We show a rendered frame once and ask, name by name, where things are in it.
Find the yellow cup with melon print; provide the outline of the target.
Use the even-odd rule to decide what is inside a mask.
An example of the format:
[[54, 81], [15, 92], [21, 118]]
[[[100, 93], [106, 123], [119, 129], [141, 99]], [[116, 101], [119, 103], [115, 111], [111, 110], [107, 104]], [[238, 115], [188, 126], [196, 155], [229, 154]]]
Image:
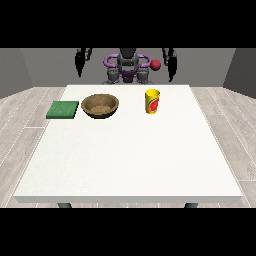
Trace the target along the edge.
[[147, 89], [145, 92], [145, 109], [148, 114], [155, 114], [158, 109], [160, 91], [157, 89]]

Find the brown wooden bowl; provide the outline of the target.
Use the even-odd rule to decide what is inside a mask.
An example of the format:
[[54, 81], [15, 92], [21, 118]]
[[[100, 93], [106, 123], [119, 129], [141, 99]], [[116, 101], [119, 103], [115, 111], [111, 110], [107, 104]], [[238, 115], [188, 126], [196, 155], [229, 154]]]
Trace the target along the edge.
[[91, 118], [105, 119], [112, 116], [119, 107], [119, 100], [110, 94], [93, 94], [86, 97], [82, 110]]

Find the green square pad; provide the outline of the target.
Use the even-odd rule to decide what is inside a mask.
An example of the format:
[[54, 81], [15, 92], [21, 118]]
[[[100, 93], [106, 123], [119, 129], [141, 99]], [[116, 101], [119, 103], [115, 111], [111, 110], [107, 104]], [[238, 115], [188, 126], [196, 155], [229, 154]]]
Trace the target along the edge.
[[47, 114], [47, 119], [73, 119], [75, 117], [78, 101], [54, 101]]

